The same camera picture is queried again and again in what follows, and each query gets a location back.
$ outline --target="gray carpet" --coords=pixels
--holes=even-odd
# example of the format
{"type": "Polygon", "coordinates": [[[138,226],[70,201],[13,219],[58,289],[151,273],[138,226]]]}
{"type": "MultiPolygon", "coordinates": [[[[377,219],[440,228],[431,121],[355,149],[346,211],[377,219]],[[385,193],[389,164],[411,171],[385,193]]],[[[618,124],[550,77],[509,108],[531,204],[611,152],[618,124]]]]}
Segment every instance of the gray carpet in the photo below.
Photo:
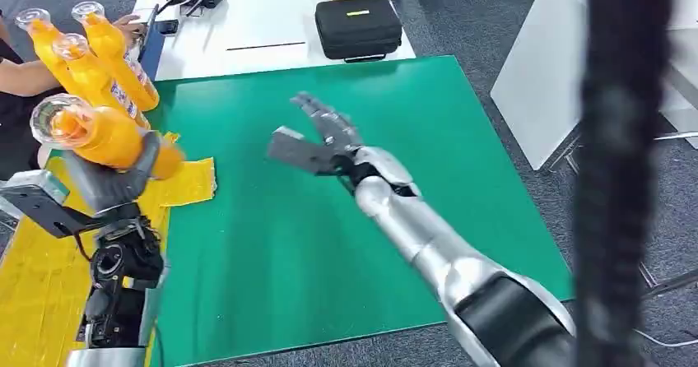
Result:
{"type": "MultiPolygon", "coordinates": [[[[80,30],[69,17],[82,0],[0,0],[0,9],[14,16],[26,7],[47,7],[65,31],[80,30]]],[[[99,0],[111,17],[128,12],[135,0],[99,0]]],[[[555,174],[530,169],[510,130],[489,98],[496,76],[514,42],[533,0],[393,0],[417,55],[453,54],[468,76],[511,160],[519,170],[553,238],[571,263],[570,199],[573,174],[563,167],[555,174]]],[[[21,55],[33,58],[23,31],[11,29],[21,55]]],[[[659,145],[658,212],[649,244],[647,265],[658,280],[698,265],[695,252],[698,152],[683,141],[659,145]]],[[[3,247],[0,226],[0,248],[3,247]]],[[[682,330],[698,332],[695,286],[651,300],[644,308],[648,332],[665,341],[692,338],[682,330]]],[[[659,366],[692,366],[698,346],[646,348],[659,366]]],[[[247,360],[217,362],[210,366],[455,366],[470,365],[444,325],[396,332],[357,341],[266,355],[247,360]]]]}

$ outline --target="black cord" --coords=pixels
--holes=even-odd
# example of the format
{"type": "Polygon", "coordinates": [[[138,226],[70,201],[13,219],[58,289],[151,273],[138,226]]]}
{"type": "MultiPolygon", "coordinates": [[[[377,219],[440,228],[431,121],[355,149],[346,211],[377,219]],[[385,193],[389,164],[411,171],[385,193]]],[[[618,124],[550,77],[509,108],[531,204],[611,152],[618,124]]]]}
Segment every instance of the black cord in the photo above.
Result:
{"type": "Polygon", "coordinates": [[[90,258],[90,256],[87,256],[87,252],[85,252],[85,247],[82,245],[82,239],[80,239],[80,235],[73,234],[72,237],[75,238],[77,249],[80,250],[80,254],[82,255],[82,257],[84,257],[85,260],[87,260],[87,262],[91,262],[92,259],[90,258]]]}
{"type": "Polygon", "coordinates": [[[575,306],[579,367],[643,364],[642,278],[656,174],[651,160],[668,63],[672,0],[588,0],[579,177],[575,185],[575,306]]]}

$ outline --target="green mat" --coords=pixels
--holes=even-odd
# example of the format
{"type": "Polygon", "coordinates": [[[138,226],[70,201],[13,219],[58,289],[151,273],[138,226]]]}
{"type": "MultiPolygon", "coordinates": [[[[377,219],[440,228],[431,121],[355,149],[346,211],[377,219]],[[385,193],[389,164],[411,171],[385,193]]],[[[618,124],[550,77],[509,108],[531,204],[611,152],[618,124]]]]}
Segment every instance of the green mat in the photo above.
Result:
{"type": "MultiPolygon", "coordinates": [[[[443,320],[417,274],[335,179],[266,158],[305,90],[391,151],[476,248],[560,299],[570,274],[452,57],[163,81],[161,130],[216,160],[216,197],[173,208],[158,324],[165,365],[279,351],[443,320]]],[[[152,367],[160,365],[153,351],[152,367]]]]}

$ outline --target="person's arm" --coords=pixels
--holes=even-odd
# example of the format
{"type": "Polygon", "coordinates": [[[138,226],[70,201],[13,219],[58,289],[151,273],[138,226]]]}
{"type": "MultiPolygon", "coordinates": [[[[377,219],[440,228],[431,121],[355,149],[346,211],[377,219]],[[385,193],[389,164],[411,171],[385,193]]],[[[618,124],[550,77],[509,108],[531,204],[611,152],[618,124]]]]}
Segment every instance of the person's arm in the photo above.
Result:
{"type": "Polygon", "coordinates": [[[122,16],[120,19],[115,21],[114,27],[121,30],[121,33],[126,37],[126,46],[131,47],[133,42],[138,39],[139,36],[143,34],[145,26],[143,23],[129,24],[131,21],[138,20],[140,17],[138,15],[126,15],[122,16]]]}
{"type": "Polygon", "coordinates": [[[15,64],[7,58],[0,59],[0,91],[31,97],[60,84],[41,61],[15,64]]]}

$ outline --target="bottle label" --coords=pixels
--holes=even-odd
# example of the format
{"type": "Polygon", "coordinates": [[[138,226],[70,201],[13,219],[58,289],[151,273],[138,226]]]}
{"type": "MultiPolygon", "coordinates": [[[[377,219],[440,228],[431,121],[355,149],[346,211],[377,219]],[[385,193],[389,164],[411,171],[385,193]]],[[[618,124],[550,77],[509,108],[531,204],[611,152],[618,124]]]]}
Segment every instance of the bottle label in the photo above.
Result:
{"type": "Polygon", "coordinates": [[[131,102],[131,100],[128,98],[128,95],[126,95],[126,91],[124,91],[116,81],[112,83],[110,92],[111,95],[113,95],[114,98],[119,102],[119,104],[121,104],[121,106],[123,106],[126,109],[128,116],[130,116],[131,118],[136,118],[138,108],[133,102],[131,102]]]}
{"type": "Polygon", "coordinates": [[[143,67],[141,67],[141,64],[138,62],[138,59],[131,56],[128,50],[126,51],[126,54],[123,56],[123,59],[126,60],[126,64],[128,64],[128,67],[131,68],[131,71],[133,71],[133,73],[136,74],[138,81],[141,82],[142,85],[145,85],[146,81],[150,82],[148,75],[145,71],[143,71],[143,67]]]}

